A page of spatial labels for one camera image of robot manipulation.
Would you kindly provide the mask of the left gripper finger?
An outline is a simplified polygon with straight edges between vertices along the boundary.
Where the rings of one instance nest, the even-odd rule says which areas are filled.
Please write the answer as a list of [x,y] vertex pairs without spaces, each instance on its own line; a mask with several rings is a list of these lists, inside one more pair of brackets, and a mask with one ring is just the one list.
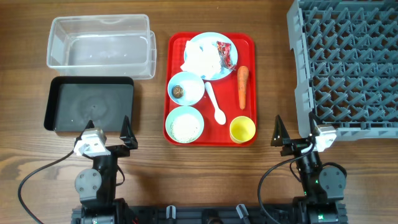
[[137,139],[131,129],[131,122],[130,122],[128,116],[124,117],[123,125],[121,128],[121,133],[120,133],[119,138],[120,138],[120,140],[123,141],[124,145],[128,149],[137,149],[138,148],[138,142],[137,142]]
[[95,127],[95,126],[94,126],[94,124],[93,124],[93,121],[92,121],[92,120],[89,120],[88,123],[87,123],[87,125],[85,126],[84,130],[82,131],[81,136],[83,135],[83,133],[84,133],[85,131],[88,131],[89,129],[92,129],[92,128],[94,128],[94,127]]

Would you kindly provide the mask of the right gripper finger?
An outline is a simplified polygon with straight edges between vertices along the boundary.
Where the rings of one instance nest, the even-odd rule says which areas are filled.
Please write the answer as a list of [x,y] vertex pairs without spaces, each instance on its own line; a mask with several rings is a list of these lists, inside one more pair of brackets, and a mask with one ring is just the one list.
[[290,136],[279,115],[275,117],[274,132],[271,139],[271,146],[281,147],[290,144]]
[[322,121],[311,111],[308,114],[310,122],[310,134],[313,136],[318,136],[320,131],[318,126],[322,124]]

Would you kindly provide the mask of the yellow cup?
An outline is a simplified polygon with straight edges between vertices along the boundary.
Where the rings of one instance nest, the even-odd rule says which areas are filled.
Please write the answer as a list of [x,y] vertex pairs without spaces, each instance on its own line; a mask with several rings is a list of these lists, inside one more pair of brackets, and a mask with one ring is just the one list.
[[256,125],[251,118],[238,116],[229,125],[229,135],[233,142],[242,144],[251,140],[256,133]]

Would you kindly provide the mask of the white rice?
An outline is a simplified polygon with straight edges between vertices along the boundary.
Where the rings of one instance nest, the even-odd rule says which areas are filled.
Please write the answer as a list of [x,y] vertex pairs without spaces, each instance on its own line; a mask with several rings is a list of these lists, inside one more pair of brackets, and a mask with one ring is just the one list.
[[201,123],[192,114],[182,114],[172,121],[170,130],[177,142],[189,143],[200,135]]

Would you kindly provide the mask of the green bowl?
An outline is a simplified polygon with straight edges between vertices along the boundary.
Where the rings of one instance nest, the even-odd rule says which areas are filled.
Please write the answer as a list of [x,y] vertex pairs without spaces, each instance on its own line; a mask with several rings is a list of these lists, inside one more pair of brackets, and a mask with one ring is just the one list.
[[204,119],[203,119],[203,116],[201,115],[201,113],[200,113],[196,108],[191,107],[191,106],[179,106],[179,107],[173,109],[173,110],[167,115],[166,120],[165,120],[165,130],[166,130],[167,135],[168,135],[173,141],[177,142],[177,141],[172,137],[171,130],[170,130],[170,125],[171,125],[172,121],[173,121],[176,117],[178,117],[178,116],[180,116],[180,115],[182,115],[182,114],[192,114],[192,115],[194,115],[194,117],[196,117],[196,119],[198,119],[199,122],[201,123],[201,131],[200,131],[200,135],[196,138],[196,140],[197,140],[197,139],[201,136],[201,134],[202,134],[202,132],[203,132],[203,130],[204,130],[205,122],[204,122]]

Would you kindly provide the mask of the brown mushroom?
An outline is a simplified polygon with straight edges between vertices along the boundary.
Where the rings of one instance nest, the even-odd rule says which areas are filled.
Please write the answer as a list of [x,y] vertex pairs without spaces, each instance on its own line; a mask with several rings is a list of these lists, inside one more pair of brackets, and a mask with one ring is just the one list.
[[180,85],[175,85],[172,89],[174,98],[181,98],[184,95],[184,89]]

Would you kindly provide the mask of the orange carrot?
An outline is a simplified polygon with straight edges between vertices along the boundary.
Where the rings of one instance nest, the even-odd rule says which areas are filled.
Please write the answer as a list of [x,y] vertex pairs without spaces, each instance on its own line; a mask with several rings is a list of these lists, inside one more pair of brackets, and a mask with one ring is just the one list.
[[247,66],[240,66],[238,68],[237,79],[238,79],[238,99],[239,107],[244,110],[246,107],[246,89],[247,81],[249,77],[249,69]]

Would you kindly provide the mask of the light blue bowl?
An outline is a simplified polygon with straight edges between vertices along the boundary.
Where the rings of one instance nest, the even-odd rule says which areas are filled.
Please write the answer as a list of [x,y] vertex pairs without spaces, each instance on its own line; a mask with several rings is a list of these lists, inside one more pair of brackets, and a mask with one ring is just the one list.
[[[174,95],[174,89],[181,91],[180,97]],[[167,93],[170,99],[181,106],[192,106],[198,103],[204,93],[205,86],[203,80],[194,73],[179,72],[176,73],[167,84]]]

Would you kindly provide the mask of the red snack wrapper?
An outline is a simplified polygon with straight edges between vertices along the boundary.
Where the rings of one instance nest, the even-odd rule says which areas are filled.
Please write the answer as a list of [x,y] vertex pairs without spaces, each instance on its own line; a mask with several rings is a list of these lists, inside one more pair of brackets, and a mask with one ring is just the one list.
[[227,43],[227,42],[220,42],[220,41],[217,41],[216,44],[217,44],[218,53],[221,57],[223,66],[229,70],[234,70],[235,64],[233,63],[231,56],[230,56],[231,44]]

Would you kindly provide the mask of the white tissue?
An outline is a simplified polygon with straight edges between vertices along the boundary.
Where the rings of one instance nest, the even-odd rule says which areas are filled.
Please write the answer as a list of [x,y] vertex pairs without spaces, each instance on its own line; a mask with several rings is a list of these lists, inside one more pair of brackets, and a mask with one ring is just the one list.
[[186,59],[180,66],[182,71],[191,72],[206,79],[213,78],[221,72],[221,57],[217,47],[212,43],[200,44],[187,41],[185,46]]

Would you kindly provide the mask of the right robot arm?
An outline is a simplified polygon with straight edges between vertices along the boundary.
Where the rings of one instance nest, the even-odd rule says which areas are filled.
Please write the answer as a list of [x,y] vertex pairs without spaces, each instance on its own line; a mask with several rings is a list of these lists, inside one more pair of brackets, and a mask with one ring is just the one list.
[[335,141],[336,129],[322,124],[313,113],[308,118],[310,134],[292,139],[281,117],[275,117],[271,146],[281,146],[281,156],[293,157],[304,196],[295,197],[291,204],[271,205],[269,214],[279,223],[348,223],[346,205],[341,202],[347,171],[337,163],[320,160],[320,153]]

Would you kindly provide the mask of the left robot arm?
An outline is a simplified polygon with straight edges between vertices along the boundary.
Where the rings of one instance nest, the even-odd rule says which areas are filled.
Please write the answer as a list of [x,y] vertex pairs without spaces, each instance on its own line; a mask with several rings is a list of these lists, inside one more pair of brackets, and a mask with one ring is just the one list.
[[92,120],[76,138],[73,152],[93,161],[90,169],[81,171],[75,179],[81,208],[72,211],[72,223],[139,223],[137,215],[123,198],[116,198],[117,173],[122,173],[118,159],[129,157],[138,148],[128,116],[124,117],[120,145],[106,146],[106,135],[95,128]]

